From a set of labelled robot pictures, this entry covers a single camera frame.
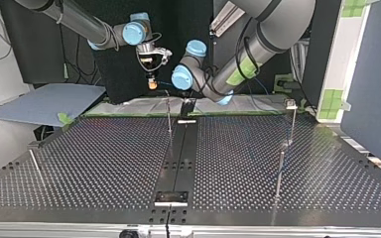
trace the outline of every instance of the vertical post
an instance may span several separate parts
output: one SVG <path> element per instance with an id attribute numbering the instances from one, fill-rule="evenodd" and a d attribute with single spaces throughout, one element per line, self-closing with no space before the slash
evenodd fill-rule
<path id="1" fill-rule="evenodd" d="M 288 99 L 285 101 L 285 103 L 286 103 L 286 109 L 287 110 L 293 110 L 292 131 L 290 134 L 289 145 L 288 145 L 288 146 L 290 146 L 293 143 L 293 135 L 294 135 L 294 130 L 295 130 L 296 115 L 297 115 L 298 106 L 296 105 L 296 101 L 294 99 Z"/>
<path id="2" fill-rule="evenodd" d="M 294 109 L 294 112 L 293 112 L 292 133 L 290 134 L 289 146 L 293 143 L 293 134 L 295 131 L 296 114 L 297 114 L 297 108 Z"/>
<path id="3" fill-rule="evenodd" d="M 39 173 L 40 180 L 42 181 L 43 187 L 46 188 L 45 180 L 43 179 L 42 176 L 42 169 L 39 167 L 39 164 L 37 163 L 36 156 L 34 155 L 33 150 L 29 150 L 30 156 L 33 159 L 34 166 L 36 167 L 37 172 Z"/>
<path id="4" fill-rule="evenodd" d="M 284 151 L 280 153 L 280 163 L 278 165 L 278 177 L 277 177 L 277 190 L 275 192 L 275 198 L 280 199 L 280 188 L 281 188 L 281 179 L 283 174 L 283 165 L 284 165 Z"/>

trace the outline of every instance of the black wire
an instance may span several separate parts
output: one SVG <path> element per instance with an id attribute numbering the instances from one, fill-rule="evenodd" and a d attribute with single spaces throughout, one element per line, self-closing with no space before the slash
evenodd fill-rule
<path id="1" fill-rule="evenodd" d="M 299 81 L 299 76 L 297 75 L 297 72 L 296 72 L 296 66 L 295 66 L 295 63 L 293 61 L 293 54 L 291 51 L 290 51 L 290 62 L 292 64 L 293 71 L 295 72 L 295 79 L 296 79 L 296 82 L 299 84 L 300 90 L 302 91 L 303 95 L 305 96 L 305 99 L 308 102 L 308 104 L 312 107 L 312 110 L 314 111 L 315 115 L 318 115 L 318 112 L 315 109 L 314 105 L 308 99 L 308 96 L 306 95 L 305 90 L 302 87 L 302 83 Z"/>
<path id="2" fill-rule="evenodd" d="M 241 68 L 241 66 L 240 66 L 240 53 L 239 53 L 239 52 L 240 52 L 240 45 L 241 45 L 241 42 L 242 42 L 242 40 L 243 40 L 244 34 L 246 33 L 247 28 L 249 27 L 251 21 L 252 21 L 252 18 L 250 18 L 250 19 L 247 21 L 247 23 L 246 23 L 246 25 L 244 26 L 242 32 L 240 33 L 239 39 L 237 40 L 235 53 L 234 53 L 234 58 L 235 58 L 235 60 L 236 60 L 237 69 L 239 70 L 240 75 L 241 75 L 244 79 L 246 79 L 246 80 L 250 80 L 250 78 L 247 77 L 247 76 L 244 74 L 244 72 L 243 72 L 243 70 L 242 70 L 242 68 Z M 252 63 L 253 63 L 253 64 L 255 65 L 255 67 L 256 67 L 256 71 L 255 71 L 255 72 L 257 72 L 257 73 L 255 74 L 255 76 L 256 76 L 256 75 L 259 73 L 259 66 L 258 66 L 258 63 L 257 63 L 256 60 L 253 58 L 253 55 L 252 55 L 252 53 L 250 52 L 250 49 L 249 49 L 249 45 L 248 45 L 248 44 L 245 44 L 244 49 L 245 49 L 245 51 L 246 51 L 246 55 L 248 55 L 248 57 L 250 58 L 250 60 L 252 61 Z"/>

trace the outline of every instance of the robot end effector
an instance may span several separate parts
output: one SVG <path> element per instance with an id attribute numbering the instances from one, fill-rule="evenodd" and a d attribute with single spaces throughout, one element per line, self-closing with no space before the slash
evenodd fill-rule
<path id="1" fill-rule="evenodd" d="M 16 1 L 30 10 L 45 13 L 87 38 L 94 50 L 114 48 L 119 51 L 122 46 L 135 46 L 138 63 L 146 71 L 150 89 L 157 88 L 158 69 L 169 61 L 172 52 L 156 48 L 156 41 L 162 35 L 152 32 L 147 13 L 132 14 L 129 23 L 111 27 L 85 12 L 73 0 Z"/>

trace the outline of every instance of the blue joint cap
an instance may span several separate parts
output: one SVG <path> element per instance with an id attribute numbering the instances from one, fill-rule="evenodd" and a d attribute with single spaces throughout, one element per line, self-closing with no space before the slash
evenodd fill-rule
<path id="1" fill-rule="evenodd" d="M 123 28 L 123 40 L 131 46 L 137 46 L 147 37 L 145 27 L 137 22 L 130 22 Z"/>
<path id="2" fill-rule="evenodd" d="M 222 98 L 220 101 L 217 101 L 217 104 L 218 105 L 221 105 L 221 106 L 225 106 L 227 105 L 230 101 L 231 101 L 231 98 L 233 98 L 233 90 L 231 90 L 229 93 L 227 94 L 230 94 L 228 96 L 225 96 L 224 98 Z"/>
<path id="3" fill-rule="evenodd" d="M 177 89 L 190 89 L 193 85 L 193 77 L 191 76 L 191 72 L 185 66 L 177 66 L 172 74 L 172 83 Z"/>
<path id="4" fill-rule="evenodd" d="M 148 13 L 146 13 L 146 12 L 131 14 L 130 19 L 131 19 L 131 22 L 136 21 L 136 20 L 150 21 L 150 17 L 148 16 Z"/>
<path id="5" fill-rule="evenodd" d="M 194 57 L 205 57 L 206 56 L 206 45 L 202 41 L 192 40 L 188 42 L 187 52 Z"/>

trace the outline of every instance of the green sticker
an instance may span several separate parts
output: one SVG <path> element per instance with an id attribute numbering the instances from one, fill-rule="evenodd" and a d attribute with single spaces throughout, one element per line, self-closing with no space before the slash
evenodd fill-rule
<path id="1" fill-rule="evenodd" d="M 342 90 L 326 89 L 320 106 L 319 119 L 335 120 L 342 106 Z"/>
<path id="2" fill-rule="evenodd" d="M 252 61 L 250 58 L 246 58 L 243 62 L 240 63 L 240 68 L 242 69 L 243 73 L 248 77 L 252 78 L 256 76 L 255 71 L 256 67 L 253 65 Z M 239 69 L 237 68 L 231 76 L 227 79 L 227 84 L 232 85 L 232 86 L 237 86 L 240 83 L 244 81 L 244 77 L 240 74 Z"/>
<path id="3" fill-rule="evenodd" d="M 73 119 L 63 112 L 58 113 L 58 118 L 60 119 L 60 122 L 62 122 L 64 125 L 68 125 L 73 122 Z"/>
<path id="4" fill-rule="evenodd" d="M 366 5 L 366 0 L 345 0 L 341 16 L 343 18 L 361 17 Z"/>

